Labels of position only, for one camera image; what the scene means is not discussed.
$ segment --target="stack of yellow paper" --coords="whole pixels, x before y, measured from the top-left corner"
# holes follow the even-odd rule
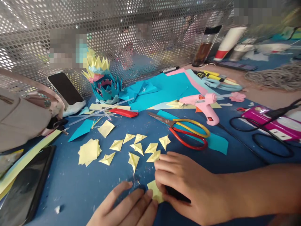
[[[79,165],[85,164],[86,167],[93,161],[98,158],[101,153],[100,145],[98,144],[98,139],[89,140],[86,144],[81,146],[78,154],[79,154]]]

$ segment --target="scissors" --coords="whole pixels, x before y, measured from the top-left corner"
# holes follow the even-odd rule
[[[169,130],[172,132],[172,134],[178,139],[178,141],[180,141],[183,145],[185,145],[186,147],[190,148],[190,149],[193,149],[193,150],[204,150],[205,148],[208,147],[208,142],[205,140],[205,138],[209,137],[210,136],[210,132],[209,130],[203,126],[201,123],[199,122],[196,122],[194,120],[190,120],[190,119],[173,119],[173,120],[168,120],[166,118],[163,118],[159,115],[156,115],[152,112],[148,112],[148,114],[152,117],[154,117],[155,119],[165,123],[166,125],[170,126]],[[201,127],[205,132],[206,132],[206,135],[204,134],[200,134],[198,132],[196,132],[195,130],[191,129],[190,127],[180,123],[180,121],[186,121],[186,122],[190,122],[190,123],[193,123],[199,127]],[[187,132],[187,131],[184,131],[184,130],[180,130],[180,129],[177,129],[174,127],[174,125],[179,125],[179,126],[182,126],[183,128],[189,130],[190,132]],[[183,141],[179,135],[176,133],[179,132],[179,133],[184,133],[184,134],[187,134],[187,135],[190,135],[190,136],[193,136],[193,137],[196,137],[196,138],[199,138],[201,139],[203,142],[204,142],[204,145],[201,146],[201,147],[196,147],[196,146],[192,146],[188,143],[186,143],[185,141]]]

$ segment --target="blue table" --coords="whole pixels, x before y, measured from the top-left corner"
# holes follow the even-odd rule
[[[229,99],[219,101],[219,103],[231,102]],[[241,112],[237,112],[238,107],[248,108],[249,100],[243,103],[232,102],[233,106],[223,106],[221,109],[215,109],[220,117],[222,125],[227,127],[231,132],[243,140],[248,146],[260,153],[271,163],[283,162],[301,162],[301,152],[295,150],[295,156],[290,159],[282,159],[265,153],[257,147],[251,139],[251,133],[242,133],[232,129],[229,125],[229,119],[239,116]],[[170,109],[165,110],[180,118],[189,118],[206,125],[205,117],[202,113],[195,113],[193,109],[178,110]],[[84,226],[92,216],[94,210],[104,200],[107,194],[121,181],[133,181],[133,188],[139,186],[145,187],[147,183],[153,181],[154,178],[154,164],[147,163],[149,155],[144,157],[140,156],[140,160],[133,175],[133,169],[128,164],[128,152],[133,151],[129,144],[133,144],[134,140],[125,143],[122,146],[121,152],[116,152],[115,157],[110,166],[102,164],[97,160],[93,161],[88,167],[78,165],[79,147],[86,143],[89,139],[99,139],[99,144],[103,150],[99,159],[103,158],[105,154],[111,154],[113,151],[109,147],[114,140],[124,139],[126,133],[130,134],[143,134],[147,138],[142,140],[142,147],[145,150],[149,143],[159,143],[158,138],[169,134],[171,143],[167,146],[168,151],[175,151],[185,154],[198,162],[200,165],[213,173],[233,173],[240,171],[247,171],[264,166],[264,164],[254,156],[246,147],[228,135],[222,129],[214,126],[209,127],[209,130],[217,135],[226,138],[229,141],[228,154],[224,155],[214,150],[194,151],[180,145],[176,138],[170,133],[168,127],[154,118],[147,115],[147,110],[143,111],[136,118],[114,118],[112,123],[115,128],[104,139],[97,129],[93,129],[88,134],[74,140],[67,142],[69,136],[61,134],[54,142],[56,145],[56,152],[51,165],[49,177],[45,184],[45,189],[42,194],[40,205],[35,219],[28,224],[28,226]],[[81,123],[75,124],[68,130],[73,134],[75,129]],[[197,141],[190,139],[192,143],[197,144]],[[161,144],[159,143],[158,149],[165,153]],[[56,206],[61,205],[61,213],[56,214],[54,209]],[[235,219],[233,221],[219,224],[219,225],[266,225],[272,216],[263,216],[259,218],[245,218]],[[159,210],[155,220],[156,226],[161,225],[197,225],[196,223],[186,219],[178,214],[168,203],[159,205]]]

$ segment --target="rope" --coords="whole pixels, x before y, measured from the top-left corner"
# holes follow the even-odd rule
[[[301,62],[296,61],[274,70],[248,72],[245,79],[267,88],[296,91],[301,88]]]

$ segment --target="phone screen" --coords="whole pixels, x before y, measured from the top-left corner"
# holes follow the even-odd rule
[[[52,146],[41,150],[18,174],[0,209],[1,226],[20,226],[34,216],[44,187],[41,178],[53,150]]]
[[[62,95],[69,105],[73,105],[76,102],[83,102],[84,99],[76,90],[70,79],[63,72],[48,76],[48,80],[56,88],[56,90]]]

